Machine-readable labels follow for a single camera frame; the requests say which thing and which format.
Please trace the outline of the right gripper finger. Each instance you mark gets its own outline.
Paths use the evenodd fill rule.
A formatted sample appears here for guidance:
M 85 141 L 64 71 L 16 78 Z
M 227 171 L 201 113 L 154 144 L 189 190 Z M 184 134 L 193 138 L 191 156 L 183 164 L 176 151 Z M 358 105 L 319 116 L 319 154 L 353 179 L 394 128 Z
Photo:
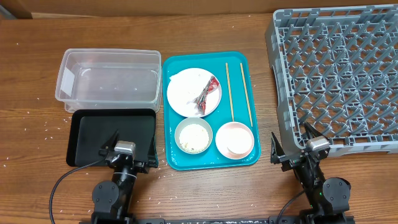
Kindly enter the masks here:
M 285 152 L 280 145 L 277 137 L 273 132 L 271 132 L 272 137 L 271 137 L 271 163 L 273 164 L 279 164 L 281 163 L 281 159 L 285 157 Z
M 305 134 L 307 135 L 307 144 L 317 141 L 326 141 L 326 137 L 317 131 L 310 123 L 304 122 Z

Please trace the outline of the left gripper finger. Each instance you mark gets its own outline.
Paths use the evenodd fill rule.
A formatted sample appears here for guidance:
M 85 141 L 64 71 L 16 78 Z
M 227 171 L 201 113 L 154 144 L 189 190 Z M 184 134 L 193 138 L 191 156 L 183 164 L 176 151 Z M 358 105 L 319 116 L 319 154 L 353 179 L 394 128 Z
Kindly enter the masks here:
M 159 160 L 158 160 L 158 156 L 157 156 L 157 150 L 155 147 L 155 136 L 153 136 L 151 139 L 149 150 L 147 153 L 147 158 L 148 158 L 148 161 L 147 161 L 148 167 L 158 168 Z
M 110 151 L 113 151 L 118 141 L 119 131 L 115 130 L 114 134 L 100 147 L 99 155 L 106 156 Z

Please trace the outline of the grey bowl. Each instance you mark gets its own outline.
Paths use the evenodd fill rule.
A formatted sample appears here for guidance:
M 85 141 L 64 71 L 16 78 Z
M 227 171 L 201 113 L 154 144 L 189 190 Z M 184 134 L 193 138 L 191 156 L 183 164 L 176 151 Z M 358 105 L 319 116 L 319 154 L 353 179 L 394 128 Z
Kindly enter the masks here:
M 212 143 L 213 130 L 201 118 L 185 118 L 175 129 L 177 147 L 187 154 L 205 152 Z

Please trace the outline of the pink bowl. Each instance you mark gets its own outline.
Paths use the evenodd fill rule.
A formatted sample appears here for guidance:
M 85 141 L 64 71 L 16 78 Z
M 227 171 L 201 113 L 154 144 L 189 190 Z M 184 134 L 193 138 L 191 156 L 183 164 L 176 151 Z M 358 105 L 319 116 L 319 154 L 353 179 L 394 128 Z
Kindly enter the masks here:
M 254 135 L 245 124 L 228 122 L 217 130 L 215 144 L 228 159 L 243 159 L 254 149 Z

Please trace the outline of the red snack wrapper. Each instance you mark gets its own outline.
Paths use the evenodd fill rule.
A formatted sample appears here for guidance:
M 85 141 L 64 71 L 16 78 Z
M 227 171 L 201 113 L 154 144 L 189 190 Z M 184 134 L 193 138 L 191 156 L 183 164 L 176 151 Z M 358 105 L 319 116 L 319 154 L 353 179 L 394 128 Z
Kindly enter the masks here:
M 202 92 L 200 93 L 200 95 L 195 98 L 194 104 L 196 104 L 196 107 L 200 114 L 205 114 L 207 96 L 211 92 L 216 90 L 219 87 L 219 85 L 220 83 L 216 79 L 216 77 L 212 76 L 208 81 L 208 83 L 206 84 L 206 86 L 204 87 L 204 89 L 202 90 Z

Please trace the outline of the cooked rice pile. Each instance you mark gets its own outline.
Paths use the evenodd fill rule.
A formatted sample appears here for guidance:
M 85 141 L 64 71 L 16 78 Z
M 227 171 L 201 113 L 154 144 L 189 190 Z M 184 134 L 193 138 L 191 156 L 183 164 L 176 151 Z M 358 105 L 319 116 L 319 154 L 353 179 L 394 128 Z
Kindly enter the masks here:
M 199 124 L 189 124 L 181 130 L 178 137 L 182 150 L 190 154 L 204 151 L 209 142 L 208 131 Z

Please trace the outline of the white napkin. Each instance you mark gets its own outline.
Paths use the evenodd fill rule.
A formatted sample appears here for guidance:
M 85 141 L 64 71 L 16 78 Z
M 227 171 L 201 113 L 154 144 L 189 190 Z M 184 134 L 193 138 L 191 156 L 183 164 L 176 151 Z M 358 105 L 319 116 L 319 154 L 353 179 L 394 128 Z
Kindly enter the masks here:
M 187 68 L 178 72 L 175 75 L 172 75 L 169 78 L 169 83 L 177 83 L 177 84 L 191 84 L 198 77 L 198 68 Z

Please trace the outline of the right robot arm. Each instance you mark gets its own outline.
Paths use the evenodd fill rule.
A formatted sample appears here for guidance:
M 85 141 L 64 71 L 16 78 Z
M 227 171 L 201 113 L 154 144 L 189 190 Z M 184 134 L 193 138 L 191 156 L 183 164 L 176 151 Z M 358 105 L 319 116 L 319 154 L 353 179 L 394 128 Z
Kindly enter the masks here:
M 340 177 L 326 179 L 320 161 L 327 158 L 330 141 L 308 122 L 304 123 L 309 137 L 301 151 L 286 155 L 278 139 L 273 134 L 271 144 L 271 163 L 281 164 L 282 171 L 292 170 L 303 190 L 290 199 L 280 210 L 278 216 L 269 217 L 269 223 L 354 223 L 353 217 L 347 217 L 351 184 Z M 284 212 L 301 195 L 305 195 L 311 206 L 297 216 L 285 216 Z

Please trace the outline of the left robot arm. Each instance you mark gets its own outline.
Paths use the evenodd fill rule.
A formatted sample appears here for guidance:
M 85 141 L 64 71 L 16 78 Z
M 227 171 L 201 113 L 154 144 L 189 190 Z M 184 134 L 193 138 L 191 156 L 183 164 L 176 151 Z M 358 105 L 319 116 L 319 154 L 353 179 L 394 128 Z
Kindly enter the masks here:
M 148 174 L 157 168 L 159 160 L 155 149 L 155 137 L 148 146 L 119 140 L 119 132 L 101 146 L 99 154 L 105 164 L 113 170 L 111 180 L 98 183 L 92 193 L 95 205 L 92 223 L 138 223 L 129 212 L 131 197 L 137 175 Z

